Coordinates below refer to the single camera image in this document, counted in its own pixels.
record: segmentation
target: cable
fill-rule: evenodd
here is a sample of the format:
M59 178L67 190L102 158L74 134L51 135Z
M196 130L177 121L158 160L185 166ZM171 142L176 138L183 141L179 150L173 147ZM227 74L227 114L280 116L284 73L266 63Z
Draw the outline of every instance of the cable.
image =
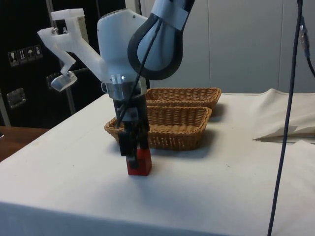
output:
M312 65L310 57L307 57L306 60L307 60L307 64L309 65L309 68L310 68L313 76L315 77L315 71L314 71L314 68L313 68L313 65Z
M142 60L141 66L140 66L140 70L139 70L139 73L137 74L137 77L136 77L135 83L134 83L134 85L133 85L131 94L130 94L130 96L129 96L127 102L126 102L126 105L125 105L124 108L122 109L122 112L121 112L120 116L119 116L118 119L117 119L116 127L119 127L119 126L120 126L120 123L122 122L122 120L123 120L123 118L124 118L124 116L125 116L125 113L126 113L128 107L129 107L129 104L130 104L130 102L131 102L131 100L132 100L132 96L133 96L133 94L134 94L134 91L135 91L135 89L136 89L136 87L137 87L137 85L138 85L138 82L139 82L139 80L140 80L141 72L142 72L142 70L143 70L143 68L144 68L144 65L145 65L146 60L147 60L148 55L149 55L149 52L150 52L150 50L151 50L151 48L152 48L152 45L153 45L153 43L154 43L154 41L155 41L155 39L156 39L156 37L157 37L157 35L158 35L158 32L159 32L159 29L161 28L161 25L162 25L162 20L159 20L159 21L158 21L158 24L157 24L157 28L156 28L156 30L155 30L155 32L154 32L154 35L153 35L153 37L152 37L152 39L151 39L151 41L150 41L150 44L149 44L149 46L148 46L148 48L147 48L147 51L146 51L145 55L144 55L144 57L143 57L143 60Z
M100 10L99 10L99 2L96 0L96 11L97 11L97 17L100 19Z
M277 198L278 198L278 192L279 192L282 167L284 164L284 154L285 154L285 148L286 148L286 142L287 142L287 134L288 134L288 129L289 129L289 120L290 120L290 113L291 113L293 92L294 92L296 55L297 55L297 46L298 46L298 41L299 41L299 30L300 30L300 24L301 24L301 18L302 18L303 0L297 0L297 2L298 2L299 10L298 10L298 17L297 17L295 37L294 37L290 91L289 91L287 111L286 111L286 117L285 117L285 123L284 123L284 133L283 133L283 142L282 142L282 149L281 149L281 155L280 155L280 162L279 162L279 168L278 168L278 174L277 174L277 180L276 180L276 186L275 186L275 192L274 192L274 198L272 202L272 210L271 210L270 222L269 222L269 228L268 228L268 236L271 236L272 227L273 227L274 219L275 219Z

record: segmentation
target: cable connector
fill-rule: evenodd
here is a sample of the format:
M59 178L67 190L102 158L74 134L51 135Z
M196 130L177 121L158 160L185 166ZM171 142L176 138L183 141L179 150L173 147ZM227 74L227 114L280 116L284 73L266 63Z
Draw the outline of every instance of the cable connector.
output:
M310 53L310 42L309 42L309 37L307 35L307 29L306 29L306 26L305 26L304 17L302 17L302 19L301 19L300 40L301 40L301 44L302 44L305 56L307 58L309 58L310 55L311 55L311 53Z

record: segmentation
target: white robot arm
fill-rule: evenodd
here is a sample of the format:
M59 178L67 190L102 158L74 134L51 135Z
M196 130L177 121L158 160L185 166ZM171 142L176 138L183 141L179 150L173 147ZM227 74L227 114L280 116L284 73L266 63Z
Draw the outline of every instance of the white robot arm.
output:
M148 158L139 158L137 146L148 153L149 123L144 78L161 80L171 76L183 57L183 30L194 0L156 0L148 18L124 9L103 16L97 24L100 55L82 38L79 18L82 9L52 12L53 20L65 20L67 30L58 34L53 28L38 32L45 46L63 61L62 75L51 84L61 91L76 81L69 72L75 60L72 52L106 84L113 99L118 125L121 155L127 157L128 173L147 175Z

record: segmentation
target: basket rim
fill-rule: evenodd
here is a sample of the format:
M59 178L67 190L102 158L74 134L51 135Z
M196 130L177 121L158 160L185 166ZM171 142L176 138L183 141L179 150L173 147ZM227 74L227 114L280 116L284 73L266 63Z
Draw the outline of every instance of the basket rim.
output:
M200 123L199 126L197 126L197 129L195 131L188 131L188 132L174 132L174 131L149 131L148 134L150 135L155 135L155 134L172 134L173 136L193 136L195 134L201 133L203 132L203 130L205 129L205 127L207 126L208 123L208 119L212 113L212 109L208 108L208 107L160 107L160 106L148 106L147 107L148 110L149 109L164 109L164 110L169 110L169 109L181 109L181 110L204 110L204 116L203 116L203 120ZM111 119L109 122L106 123L105 125L105 130L106 131L123 131L124 129L122 128L116 128L114 126L114 123L116 123L116 117L114 117L113 119Z
M151 94L152 91L154 90L201 90L201 89L209 89L209 90L215 90L216 94L215 94L215 98L212 99L203 99L203 100L199 100L199 101L195 101L195 100L166 100L166 99L154 99L154 100L150 100L149 97L147 98L147 103L153 103L153 102L168 102L168 103L187 103L187 102L196 102L196 103L209 103L209 102L215 102L218 101L218 99L220 98L221 94L222 94L222 90L220 88L216 88L216 87L210 87L210 88L149 88L147 90L147 95Z

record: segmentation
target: sticker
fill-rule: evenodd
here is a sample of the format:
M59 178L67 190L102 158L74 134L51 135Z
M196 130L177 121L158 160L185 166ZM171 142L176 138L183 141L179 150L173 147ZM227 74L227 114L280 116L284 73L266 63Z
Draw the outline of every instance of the sticker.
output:
M35 50L35 57L36 57L36 59L40 59L40 58L43 57L43 52L41 51L40 45L35 45L34 46L34 50Z
M16 54L16 51L8 52L8 57L11 67L19 65L19 60Z
M27 55L29 61L33 61L36 59L33 47L26 48L26 55Z
M26 55L25 48L18 50L17 54L18 54L20 64L24 64L28 62L28 59L26 58L27 55Z

